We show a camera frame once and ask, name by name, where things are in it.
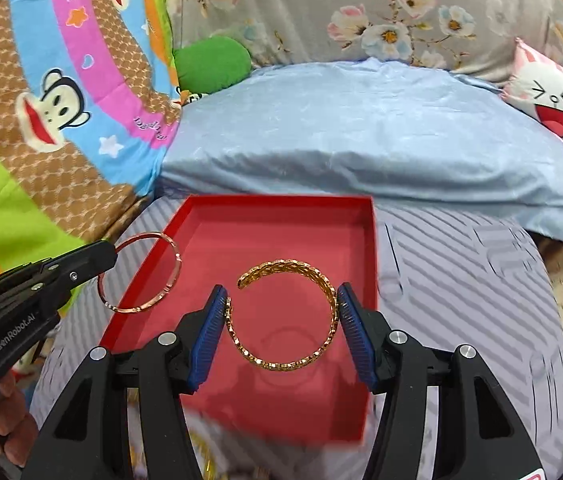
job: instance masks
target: cartoon face pillow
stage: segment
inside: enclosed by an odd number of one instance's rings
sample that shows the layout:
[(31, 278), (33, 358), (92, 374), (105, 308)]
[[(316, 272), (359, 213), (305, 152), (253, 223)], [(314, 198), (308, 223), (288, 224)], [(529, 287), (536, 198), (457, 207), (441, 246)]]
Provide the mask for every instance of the cartoon face pillow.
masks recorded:
[(517, 39), (504, 101), (563, 139), (563, 67)]

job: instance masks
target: metal screw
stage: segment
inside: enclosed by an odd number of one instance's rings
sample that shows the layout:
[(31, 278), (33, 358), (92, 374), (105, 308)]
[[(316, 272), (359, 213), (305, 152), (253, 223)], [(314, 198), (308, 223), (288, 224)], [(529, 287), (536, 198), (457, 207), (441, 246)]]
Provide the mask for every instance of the metal screw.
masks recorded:
[(97, 346), (90, 351), (90, 358), (93, 361), (99, 361), (106, 357), (106, 348)]
[(403, 345), (406, 341), (408, 341), (408, 336), (401, 330), (393, 330), (388, 337), (397, 345)]
[(462, 354), (466, 359), (472, 359), (477, 355), (477, 350), (472, 348), (471, 345), (462, 345), (459, 348), (459, 353)]
[(158, 342), (160, 345), (169, 346), (177, 341), (177, 336), (172, 332), (164, 332), (158, 337)]

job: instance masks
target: star print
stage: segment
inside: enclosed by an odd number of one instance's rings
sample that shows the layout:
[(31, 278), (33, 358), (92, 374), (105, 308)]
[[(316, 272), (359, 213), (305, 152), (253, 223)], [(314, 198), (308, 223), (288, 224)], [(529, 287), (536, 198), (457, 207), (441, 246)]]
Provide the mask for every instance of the star print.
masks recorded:
[(117, 154), (120, 149), (124, 147), (123, 144), (117, 142), (117, 136), (110, 137), (99, 137), (99, 154), (100, 155), (110, 155), (113, 158), (117, 158)]
[(70, 9), (68, 13), (68, 20), (66, 20), (66, 25), (71, 25), (73, 27), (81, 27), (84, 25), (85, 20), (88, 19), (88, 14), (84, 7), (79, 7), (79, 9)]

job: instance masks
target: rose gold bangle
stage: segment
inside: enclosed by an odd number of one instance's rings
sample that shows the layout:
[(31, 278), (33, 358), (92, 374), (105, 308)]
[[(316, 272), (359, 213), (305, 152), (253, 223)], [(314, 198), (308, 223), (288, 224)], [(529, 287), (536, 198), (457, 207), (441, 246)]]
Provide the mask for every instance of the rose gold bangle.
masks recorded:
[(110, 308), (111, 310), (113, 310), (113, 312), (117, 312), (119, 314), (135, 314), (136, 312), (142, 312), (144, 310), (148, 310), (150, 307), (154, 306), (155, 304), (159, 303), (159, 301), (164, 299), (164, 297), (170, 292), (170, 289), (173, 288), (175, 282), (177, 281), (177, 278), (179, 277), (179, 272), (180, 270), (182, 270), (182, 257), (181, 254), (179, 254), (179, 247), (171, 237), (166, 236), (163, 233), (158, 233), (158, 232), (140, 233), (138, 235), (131, 236), (130, 238), (124, 240), (121, 244), (119, 244), (115, 248), (115, 252), (119, 254), (119, 252), (124, 247), (129, 246), (130, 244), (136, 242), (137, 240), (144, 240), (145, 238), (161, 238), (162, 240), (170, 244), (170, 246), (175, 251), (175, 269), (173, 269), (173, 272), (171, 273), (168, 281), (166, 282), (166, 285), (164, 285), (164, 288), (161, 290), (161, 292), (159, 292), (158, 295), (156, 295), (151, 300), (146, 301), (146, 303), (141, 304), (140, 306), (133, 306), (131, 308), (119, 308), (117, 305), (108, 302), (106, 296), (104, 295), (104, 275), (106, 273), (105, 272), (101, 273), (99, 276), (97, 276), (97, 293), (99, 294), (101, 300), (104, 302), (104, 306)]
[(250, 350), (247, 350), (244, 345), (242, 345), (239, 337), (235, 333), (232, 319), (233, 306), (230, 298), (226, 298), (226, 328), (228, 329), (228, 333), (230, 334), (233, 343), (239, 350), (239, 353), (241, 353), (246, 359), (252, 362), (252, 364), (259, 368), (263, 368), (264, 370), (290, 372), (291, 370), (298, 370), (299, 368), (308, 366), (312, 362), (319, 359), (319, 357), (324, 353), (325, 349), (333, 341), (335, 333), (337, 332), (337, 324), (339, 321), (337, 292), (328, 281), (328, 278), (325, 277), (325, 275), (322, 274), (319, 269), (311, 267), (307, 263), (299, 262), (297, 260), (275, 260), (274, 262), (264, 262), (257, 267), (253, 267), (248, 272), (242, 274), (242, 276), (238, 279), (238, 288), (247, 287), (254, 281), (257, 281), (259, 278), (268, 276), (270, 274), (276, 274), (277, 272), (294, 272), (296, 274), (305, 276), (312, 282), (319, 285), (319, 288), (321, 288), (322, 292), (324, 292), (326, 298), (328, 299), (331, 310), (330, 329), (328, 331), (328, 336), (326, 337), (325, 341), (319, 346), (319, 348), (312, 352), (312, 354), (289, 363), (271, 363), (253, 355)]

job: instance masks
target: pillow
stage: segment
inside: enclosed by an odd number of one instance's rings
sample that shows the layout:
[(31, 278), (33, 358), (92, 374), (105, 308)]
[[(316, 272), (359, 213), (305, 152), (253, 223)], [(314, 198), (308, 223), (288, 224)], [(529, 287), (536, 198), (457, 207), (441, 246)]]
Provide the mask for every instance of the pillow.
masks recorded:
[(513, 75), (501, 97), (563, 139), (563, 67), (519, 38)]
[(248, 51), (237, 41), (223, 36), (175, 50), (175, 66), (179, 86), (193, 94), (214, 94), (239, 83), (251, 70)]
[(173, 197), (366, 194), (563, 240), (563, 142), (496, 90), (376, 59), (256, 70), (186, 106), (159, 184)]
[(514, 38), (563, 64), (563, 0), (169, 0), (175, 48), (224, 35), (260, 65), (400, 59), (504, 83)]

